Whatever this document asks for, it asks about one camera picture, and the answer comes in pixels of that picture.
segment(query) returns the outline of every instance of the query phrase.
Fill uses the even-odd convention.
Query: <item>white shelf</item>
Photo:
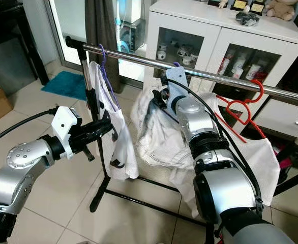
[[[238,11],[219,9],[195,0],[160,0],[150,7],[150,11],[298,44],[298,27],[292,21],[276,17],[259,16],[257,26],[247,27],[235,20]]]

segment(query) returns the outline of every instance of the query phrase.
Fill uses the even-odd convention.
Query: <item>glass cabinet door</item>
[[[220,29],[216,25],[150,12],[146,57],[205,71]],[[160,78],[165,72],[147,68],[145,75],[148,79]],[[198,84],[200,79],[191,81]]]
[[[222,28],[206,71],[247,82],[257,79],[263,85],[275,87],[297,56],[298,44]],[[256,92],[211,81],[203,82],[202,88],[228,101],[258,97]],[[254,116],[267,97],[263,95],[258,102],[249,104],[251,116]],[[219,99],[218,104],[225,120],[237,132],[242,131],[245,126],[228,116],[225,109],[227,103]],[[243,105],[234,103],[231,109],[241,120],[246,120],[248,113]]]
[[[195,68],[204,37],[160,27],[156,60],[178,62],[183,67]],[[154,77],[165,76],[165,71],[155,69]]]
[[[229,44],[217,74],[248,81],[257,79],[263,83],[280,57],[279,54]],[[213,92],[233,100],[252,99],[255,95],[254,91],[222,84],[216,84]]]
[[[156,0],[108,0],[112,1],[115,19],[116,39],[121,51],[140,57],[145,57],[149,8]],[[86,42],[85,4],[81,0],[49,0],[45,1],[48,12],[53,19],[53,32],[59,54],[64,65],[77,68],[80,64],[77,50],[65,43],[65,37],[70,36],[78,41]],[[144,66],[119,61],[120,76],[127,80],[143,81]]]

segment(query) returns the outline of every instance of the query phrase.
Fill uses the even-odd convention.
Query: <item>curtain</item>
[[[117,50],[112,0],[85,0],[85,27],[88,44]],[[102,64],[102,55],[90,53],[89,58]],[[114,92],[120,93],[118,59],[108,58],[105,68]]]

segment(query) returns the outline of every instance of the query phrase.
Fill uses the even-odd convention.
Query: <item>floor tile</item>
[[[139,175],[144,178],[148,178],[159,183],[175,187],[170,181],[170,173],[171,169],[163,166],[151,166],[143,161],[140,157],[136,157],[138,168],[139,168]]]
[[[0,118],[0,132],[26,118],[26,115],[10,111]],[[0,139],[0,168],[5,164],[7,154],[11,148],[24,142],[36,140],[48,127],[49,124],[34,119],[2,137]]]
[[[118,103],[120,104],[125,123],[128,125],[131,121],[131,110],[134,102],[121,97],[117,97],[117,99]]]
[[[187,207],[184,201],[181,202],[180,214],[191,218],[191,211]],[[265,206],[263,211],[263,219],[271,221],[271,209]],[[203,221],[201,217],[196,218],[199,221]],[[172,244],[199,244],[205,241],[205,228],[185,220],[177,219],[175,233]]]
[[[115,94],[115,95],[120,97],[120,98],[126,98],[126,99],[129,99],[129,100],[135,101],[141,91],[142,91],[142,89],[135,88],[135,87],[130,86],[130,85],[123,85],[122,92],[119,93],[119,94]]]
[[[63,230],[62,226],[24,208],[17,217],[8,242],[10,244],[55,244]]]
[[[128,124],[128,129],[132,138],[132,143],[133,145],[135,145],[135,143],[137,142],[138,131],[135,128],[135,125],[133,124],[133,122],[130,122]]]
[[[47,65],[45,65],[46,73],[52,75],[52,74],[54,74],[55,71],[56,71],[59,67],[61,67],[61,66],[62,66],[62,65],[61,65],[61,61],[60,61],[59,58],[57,58],[57,59],[55,59],[55,60],[49,62]]]
[[[269,223],[272,223],[271,207],[264,206],[264,210],[262,212],[262,219],[268,221]]]
[[[192,218],[191,209],[189,208],[189,206],[187,205],[187,203],[184,201],[183,198],[181,199],[180,209],[178,213],[180,215],[184,215],[186,217]],[[205,222],[205,220],[201,218],[201,216],[197,216],[195,219],[201,222]]]
[[[178,212],[178,207],[180,206],[180,193],[139,179],[128,179],[124,181],[111,179],[108,189],[173,212]]]
[[[44,134],[52,136],[51,129]],[[93,146],[89,149],[95,153]],[[37,179],[25,206],[66,226],[101,169],[99,157],[89,162],[82,152],[70,160],[58,160]]]
[[[202,244],[205,242],[205,227],[177,219],[172,244]]]
[[[57,244],[96,244],[71,230],[65,229]]]
[[[272,207],[298,217],[298,186],[275,196]]]
[[[298,217],[272,209],[272,220],[275,226],[282,229],[296,244],[298,244]]]
[[[54,69],[52,75],[58,75],[60,72],[62,71],[67,71],[67,72],[70,72],[70,73],[73,73],[73,74],[78,74],[78,75],[83,75],[83,73],[79,70],[75,70],[75,69],[71,69],[71,68],[68,68],[68,67],[65,67],[65,66],[58,66]]]
[[[70,107],[77,99],[68,98],[53,93],[42,91],[42,84],[39,80],[25,86],[9,97],[14,110],[28,116],[54,108],[57,104]],[[51,123],[53,115],[45,115],[39,118],[42,121]]]
[[[103,179],[100,174],[68,229],[97,243],[171,243],[175,217],[104,194],[95,213],[89,204]]]

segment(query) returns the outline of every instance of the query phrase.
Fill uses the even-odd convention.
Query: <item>white towel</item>
[[[132,139],[121,109],[112,100],[96,62],[89,64],[92,87],[100,103],[100,119],[108,117],[114,129],[102,137],[104,163],[108,176],[114,179],[137,178],[139,176]]]
[[[169,180],[180,191],[191,208],[192,216],[196,217],[198,211],[193,188],[195,172],[190,150],[181,135],[178,124],[151,103],[154,97],[152,90],[163,88],[161,86],[146,88],[134,104],[131,118],[138,130],[136,147],[141,158],[147,163],[173,168]],[[216,94],[199,93],[199,96],[222,117],[218,109]],[[277,186],[280,167],[269,140],[245,138],[247,143],[243,143],[231,130],[225,128],[252,168],[261,188],[263,203],[270,205]]]

